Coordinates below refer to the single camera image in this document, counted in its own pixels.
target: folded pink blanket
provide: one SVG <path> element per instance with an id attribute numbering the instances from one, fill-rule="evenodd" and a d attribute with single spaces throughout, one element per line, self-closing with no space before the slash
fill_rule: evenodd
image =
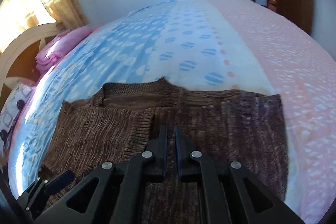
<path id="1" fill-rule="evenodd" d="M 53 65 L 56 65 L 62 58 L 72 51 L 85 37 L 91 33 L 89 26 L 80 27 L 69 32 L 64 37 L 53 40 L 53 45 L 42 50 L 36 57 L 36 68 L 45 73 Z"/>

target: pink bed sheet section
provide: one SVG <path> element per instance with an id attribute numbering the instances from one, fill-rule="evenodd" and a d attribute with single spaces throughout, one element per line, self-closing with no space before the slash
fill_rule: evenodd
<path id="1" fill-rule="evenodd" d="M 308 34 L 246 0 L 207 0 L 241 35 L 280 93 L 299 164 L 299 216 L 317 223 L 336 196 L 336 62 Z"/>

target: blue bed sheet section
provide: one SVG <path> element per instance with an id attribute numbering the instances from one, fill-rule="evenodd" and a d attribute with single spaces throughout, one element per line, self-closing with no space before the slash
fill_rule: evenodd
<path id="1" fill-rule="evenodd" d="M 147 7 L 105 25 L 42 79 L 9 157 L 10 186 L 16 198 L 37 178 L 63 100 L 87 99 L 106 82 L 143 81 L 173 3 Z"/>

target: black circle on pillow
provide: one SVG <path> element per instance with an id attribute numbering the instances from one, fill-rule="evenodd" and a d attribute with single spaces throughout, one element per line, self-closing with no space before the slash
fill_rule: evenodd
<path id="1" fill-rule="evenodd" d="M 25 102 L 23 100 L 18 100 L 16 102 L 16 107 L 18 110 L 22 110 L 24 106 L 25 106 Z"/>
<path id="2" fill-rule="evenodd" d="M 1 139 L 5 142 L 6 140 L 7 140 L 7 137 L 8 137 L 8 133 L 7 133 L 7 131 L 6 130 L 1 130 L 1 132 L 0 132 L 0 137 L 1 137 Z"/>

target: brown sweater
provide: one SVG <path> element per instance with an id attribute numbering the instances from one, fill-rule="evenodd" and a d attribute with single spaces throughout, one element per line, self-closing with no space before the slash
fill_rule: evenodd
<path id="1" fill-rule="evenodd" d="M 157 137 L 153 129 L 161 124 L 169 126 L 168 179 L 147 185 L 142 223 L 199 223 L 196 184 L 177 180 L 174 125 L 202 153 L 242 162 L 284 200 L 288 156 L 280 95 L 188 91 L 165 79 L 106 83 L 88 100 L 63 102 L 40 175 L 51 179 L 70 169 L 79 181 L 105 161 L 127 161 Z"/>

